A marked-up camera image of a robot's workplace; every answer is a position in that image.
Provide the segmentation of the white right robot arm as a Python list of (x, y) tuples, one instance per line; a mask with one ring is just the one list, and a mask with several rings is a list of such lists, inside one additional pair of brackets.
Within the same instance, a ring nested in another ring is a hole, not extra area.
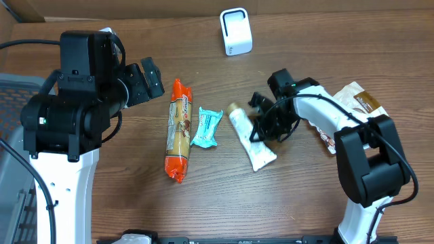
[(283, 142), (303, 119), (334, 138), (338, 178), (349, 200), (329, 242), (397, 243), (397, 237), (379, 237), (376, 229), (384, 210), (412, 201), (419, 184), (393, 120), (356, 112), (316, 80), (295, 81), (286, 69), (274, 72), (267, 85), (274, 101), (256, 92), (248, 103), (258, 111), (251, 142)]

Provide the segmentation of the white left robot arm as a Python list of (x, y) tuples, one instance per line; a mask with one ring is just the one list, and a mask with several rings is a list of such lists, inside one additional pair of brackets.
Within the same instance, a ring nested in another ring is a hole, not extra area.
[(36, 179), (37, 242), (90, 243), (92, 187), (112, 118), (163, 95), (152, 58), (126, 64), (109, 28), (61, 34), (60, 68), (23, 107), (24, 149)]

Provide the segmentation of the brown Pantree snack pouch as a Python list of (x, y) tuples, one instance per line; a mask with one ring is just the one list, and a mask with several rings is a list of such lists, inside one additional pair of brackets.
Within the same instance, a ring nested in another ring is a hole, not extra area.
[[(387, 115), (386, 110), (380, 105), (380, 103), (371, 96), (362, 86), (357, 82), (352, 82), (345, 85), (340, 91), (333, 95), (337, 101), (342, 102), (345, 106), (363, 114), (367, 114), (371, 117), (377, 117), (379, 115)], [(332, 137), (327, 135), (314, 123), (309, 121), (309, 125), (314, 127), (319, 134), (319, 137), (325, 144), (325, 147), (331, 155), (336, 154), (335, 141)]]

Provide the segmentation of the white tube gold cap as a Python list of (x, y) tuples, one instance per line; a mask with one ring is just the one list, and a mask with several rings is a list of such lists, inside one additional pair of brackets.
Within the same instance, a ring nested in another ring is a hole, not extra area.
[(236, 103), (229, 104), (227, 108), (228, 118), (235, 129), (238, 138), (244, 147), (254, 172), (262, 169), (277, 158), (277, 155), (266, 146), (264, 142), (252, 142), (250, 136), (253, 131), (253, 124), (248, 118), (244, 109)]

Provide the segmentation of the orange biscuit packet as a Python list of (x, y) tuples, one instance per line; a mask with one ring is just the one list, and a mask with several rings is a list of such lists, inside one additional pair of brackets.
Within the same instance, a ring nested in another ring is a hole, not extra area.
[(167, 123), (165, 172), (178, 183), (184, 180), (189, 162), (192, 99), (192, 89), (176, 79)]

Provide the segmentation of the teal snack wrapper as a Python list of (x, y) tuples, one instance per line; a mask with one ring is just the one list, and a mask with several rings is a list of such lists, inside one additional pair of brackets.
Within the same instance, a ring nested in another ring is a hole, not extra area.
[(191, 141), (191, 146), (196, 145), (201, 148), (210, 148), (217, 146), (214, 134), (218, 128), (219, 122), (223, 117), (223, 110), (220, 112), (205, 110), (199, 108), (199, 123), (197, 132)]

